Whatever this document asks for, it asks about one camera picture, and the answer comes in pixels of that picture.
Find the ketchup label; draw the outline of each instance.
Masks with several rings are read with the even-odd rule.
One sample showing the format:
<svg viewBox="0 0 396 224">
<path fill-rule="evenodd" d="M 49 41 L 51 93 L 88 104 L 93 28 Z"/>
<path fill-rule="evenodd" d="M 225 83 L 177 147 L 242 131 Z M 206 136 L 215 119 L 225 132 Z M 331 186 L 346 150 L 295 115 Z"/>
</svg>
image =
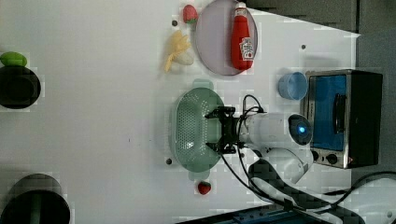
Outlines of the ketchup label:
<svg viewBox="0 0 396 224">
<path fill-rule="evenodd" d="M 246 17 L 246 16 L 247 16 L 247 10 L 246 10 L 245 8 L 238 8 L 238 9 L 235 11 L 235 17 L 237 17 L 237 16 L 244 16 L 244 17 Z"/>
<path fill-rule="evenodd" d="M 253 45 L 250 37 L 243 38 L 239 47 L 241 48 L 242 59 L 244 61 L 253 61 Z"/>
</svg>

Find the black cable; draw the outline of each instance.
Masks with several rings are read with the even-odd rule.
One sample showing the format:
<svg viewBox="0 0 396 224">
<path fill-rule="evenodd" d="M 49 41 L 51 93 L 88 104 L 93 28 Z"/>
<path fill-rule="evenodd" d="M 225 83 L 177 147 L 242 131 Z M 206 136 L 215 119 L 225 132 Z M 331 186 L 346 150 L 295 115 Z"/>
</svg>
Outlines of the black cable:
<svg viewBox="0 0 396 224">
<path fill-rule="evenodd" d="M 259 106 L 253 106 L 253 107 L 251 107 L 249 110 L 246 110 L 246 99 L 247 99 L 248 97 L 253 98 L 253 99 L 257 102 L 257 104 L 258 104 Z M 262 109 L 262 107 L 261 107 L 259 101 L 256 99 L 256 97 L 254 97 L 254 96 L 252 96 L 252 95 L 246 95 L 246 96 L 244 97 L 244 101 L 243 101 L 243 114 L 242 114 L 242 116 L 241 116 L 241 119 L 238 121 L 238 122 L 239 122 L 239 127 L 238 127 L 238 133 L 237 133 L 238 135 L 237 135 L 237 136 L 239 136 L 240 133 L 241 133 L 242 122 L 246 121 L 248 113 L 251 112 L 253 109 L 258 109 L 257 111 L 254 111 L 254 112 L 256 112 L 256 113 L 264 113 L 264 112 L 263 112 L 263 109 Z M 230 171 L 233 173 L 233 175 L 239 180 L 239 182 L 240 182 L 241 184 L 243 184 L 247 189 L 250 189 L 250 190 L 251 190 L 252 192 L 254 192 L 255 194 L 257 194 L 257 195 L 259 195 L 259 196 L 261 196 L 261 197 L 263 197 L 263 198 L 266 198 L 266 199 L 268 199 L 268 200 L 270 200 L 270 201 L 273 201 L 274 203 L 278 203 L 278 204 L 284 206 L 284 202 L 281 202 L 281 201 L 279 201 L 279 200 L 277 200 L 277 199 L 272 199 L 268 194 L 266 194 L 266 193 L 263 192 L 259 187 L 257 187 L 257 185 L 256 185 L 253 181 L 251 181 L 251 179 L 250 179 L 250 177 L 249 177 L 249 175 L 248 175 L 248 171 L 247 171 L 247 169 L 246 169 L 246 167 L 245 167 L 245 164 L 244 164 L 244 162 L 243 162 L 243 160 L 242 160 L 242 156 L 241 156 L 241 153 L 240 153 L 239 144 L 237 144 L 237 150 L 236 150 L 236 151 L 237 151 L 237 153 L 238 153 L 239 161 L 241 162 L 241 165 L 242 165 L 242 168 L 243 168 L 243 170 L 244 170 L 244 173 L 245 173 L 245 175 L 247 176 L 248 183 L 251 183 L 252 186 L 253 186 L 255 189 L 253 189 L 252 187 L 248 186 L 248 185 L 247 185 L 247 184 L 235 173 L 235 171 L 231 168 L 230 164 L 224 159 L 223 155 L 221 155 L 222 159 L 224 160 L 224 163 L 227 165 L 227 167 L 230 169 Z M 352 187 L 343 195 L 343 197 L 341 197 L 337 202 L 331 203 L 331 204 L 330 204 L 331 208 L 337 207 L 337 205 L 338 205 L 340 202 L 342 202 L 342 201 L 343 201 L 354 189 L 357 188 L 357 186 L 359 185 L 359 183 L 360 183 L 361 181 L 363 181 L 364 179 L 366 179 L 366 178 L 368 178 L 368 177 L 374 176 L 374 175 L 396 175 L 396 172 L 393 172 L 393 171 L 376 172 L 376 173 L 372 173 L 372 174 L 365 175 L 365 176 L 361 177 L 358 181 L 356 181 L 356 182 L 352 185 Z M 306 209 L 301 208 L 301 207 L 298 207 L 298 206 L 295 206 L 295 205 L 293 205 L 292 208 L 295 209 L 295 210 L 306 211 Z"/>
<path fill-rule="evenodd" d="M 359 185 L 359 183 L 360 183 L 361 181 L 363 181 L 364 179 L 367 179 L 367 178 L 369 178 L 369 177 L 371 177 L 371 176 L 374 176 L 374 175 L 396 175 L 396 172 L 394 172 L 394 171 L 382 171 L 382 172 L 375 172 L 375 173 L 372 173 L 372 174 L 368 174 L 368 175 L 362 176 L 359 180 L 357 180 L 357 181 L 352 185 L 352 187 L 350 187 L 350 189 L 343 195 L 343 197 L 341 197 L 337 202 L 331 203 L 331 206 L 332 206 L 332 207 L 337 206 L 337 205 L 338 205 L 340 202 L 342 202 L 342 201 L 343 201 L 354 189 L 357 188 L 357 186 Z"/>
<path fill-rule="evenodd" d="M 264 112 L 264 110 L 262 109 L 262 105 L 260 105 L 259 100 L 257 100 L 257 98 L 254 97 L 253 95 L 248 94 L 248 95 L 246 95 L 246 96 L 244 97 L 244 100 L 242 101 L 242 104 L 243 104 L 242 113 L 245 113 L 245 111 L 246 111 L 246 100 L 247 100 L 248 97 L 250 97 L 250 98 L 252 98 L 254 101 L 256 101 L 257 105 L 258 105 L 259 108 L 262 110 L 261 113 Z"/>
<path fill-rule="evenodd" d="M 242 114 L 242 116 L 241 116 L 241 119 L 239 120 L 239 127 L 238 127 L 238 133 L 237 133 L 238 135 L 237 135 L 237 136 L 240 135 L 240 133 L 241 133 L 241 127 L 242 127 L 242 122 L 243 122 L 244 120 L 247 119 L 247 114 L 248 114 L 250 111 L 252 111 L 253 109 L 258 109 L 257 111 L 255 111 L 256 113 L 264 113 L 264 112 L 263 112 L 263 108 L 261 107 L 259 101 L 256 99 L 256 97 L 254 97 L 254 96 L 252 96 L 252 95 L 246 95 L 246 96 L 245 96 L 245 98 L 244 98 L 244 110 L 245 110 L 246 99 L 247 99 L 248 97 L 253 98 L 253 99 L 258 103 L 259 106 L 253 106 L 253 107 L 251 107 L 249 110 L 243 112 L 243 114 Z M 243 168 L 243 170 L 244 170 L 244 173 L 245 173 L 245 175 L 247 176 L 248 183 L 251 183 L 255 189 L 253 189 L 253 188 L 251 188 L 250 186 L 248 186 L 248 184 L 246 184 L 246 183 L 235 173 L 235 171 L 231 168 L 230 164 L 225 160 L 225 158 L 223 157 L 223 155 L 221 155 L 221 158 L 224 160 L 224 163 L 227 165 L 227 167 L 230 169 L 230 171 L 233 173 L 233 175 L 239 180 L 239 182 L 240 182 L 242 185 L 244 185 L 247 189 L 250 189 L 250 190 L 251 190 L 252 192 L 254 192 L 255 194 L 257 194 L 257 195 L 259 195 L 259 196 L 261 196 L 261 197 L 263 197 L 263 198 L 266 198 L 266 199 L 268 199 L 268 200 L 270 200 L 270 201 L 272 201 L 272 202 L 274 202 L 274 203 L 277 203 L 277 204 L 279 204 L 279 205 L 285 206 L 285 203 L 284 203 L 284 202 L 281 202 L 280 200 L 277 200 L 277 199 L 272 199 L 268 194 L 266 194 L 266 193 L 263 192 L 259 187 L 257 187 L 257 185 L 256 185 L 253 181 L 251 181 L 251 179 L 250 179 L 250 177 L 249 177 L 249 175 L 248 175 L 248 171 L 247 171 L 247 169 L 246 169 L 246 167 L 245 167 L 245 164 L 244 164 L 244 162 L 242 161 L 242 156 L 241 156 L 241 153 L 240 153 L 239 144 L 237 144 L 236 147 L 237 147 L 237 150 L 236 150 L 236 151 L 238 152 L 239 161 L 241 162 L 241 165 L 242 165 L 242 168 Z M 295 210 L 305 211 L 304 208 L 301 208 L 301 207 L 298 207 L 298 206 L 295 206 L 295 205 L 293 205 L 292 208 L 295 209 Z"/>
</svg>

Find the red strawberry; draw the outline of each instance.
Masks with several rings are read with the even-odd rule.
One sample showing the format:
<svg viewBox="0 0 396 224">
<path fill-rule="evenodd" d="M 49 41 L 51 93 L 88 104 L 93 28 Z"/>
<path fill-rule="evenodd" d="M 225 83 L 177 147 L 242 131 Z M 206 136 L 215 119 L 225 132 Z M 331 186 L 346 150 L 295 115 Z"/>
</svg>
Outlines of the red strawberry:
<svg viewBox="0 0 396 224">
<path fill-rule="evenodd" d="M 201 181 L 198 184 L 198 191 L 202 194 L 202 195 L 206 195 L 210 190 L 212 189 L 212 186 L 210 185 L 210 183 L 207 183 L 205 181 Z"/>
<path fill-rule="evenodd" d="M 189 24 L 196 23 L 198 20 L 198 13 L 192 5 L 186 5 L 183 9 L 183 21 Z"/>
</svg>

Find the black cylinder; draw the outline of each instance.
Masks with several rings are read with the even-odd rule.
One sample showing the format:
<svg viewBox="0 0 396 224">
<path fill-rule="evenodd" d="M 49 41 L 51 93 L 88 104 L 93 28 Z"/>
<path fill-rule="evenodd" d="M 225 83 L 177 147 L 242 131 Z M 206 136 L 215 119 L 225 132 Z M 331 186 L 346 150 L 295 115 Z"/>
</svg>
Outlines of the black cylinder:
<svg viewBox="0 0 396 224">
<path fill-rule="evenodd" d="M 0 68 L 0 105 L 23 109 L 35 103 L 41 92 L 38 77 L 21 66 Z"/>
<path fill-rule="evenodd" d="M 48 175 L 29 175 L 11 190 L 2 224 L 69 224 L 70 209 L 59 183 Z"/>
</svg>

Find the green colander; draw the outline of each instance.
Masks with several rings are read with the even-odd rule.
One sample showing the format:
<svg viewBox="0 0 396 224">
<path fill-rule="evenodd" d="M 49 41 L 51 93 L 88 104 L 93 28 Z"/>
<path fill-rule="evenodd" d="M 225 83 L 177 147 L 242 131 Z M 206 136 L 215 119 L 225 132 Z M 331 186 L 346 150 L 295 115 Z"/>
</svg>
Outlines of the green colander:
<svg viewBox="0 0 396 224">
<path fill-rule="evenodd" d="M 206 145 L 218 142 L 221 124 L 218 119 L 205 115 L 220 105 L 220 97 L 208 80 L 194 80 L 193 89 L 182 95 L 172 115 L 171 150 L 178 162 L 187 170 L 201 173 L 210 170 L 220 156 Z"/>
</svg>

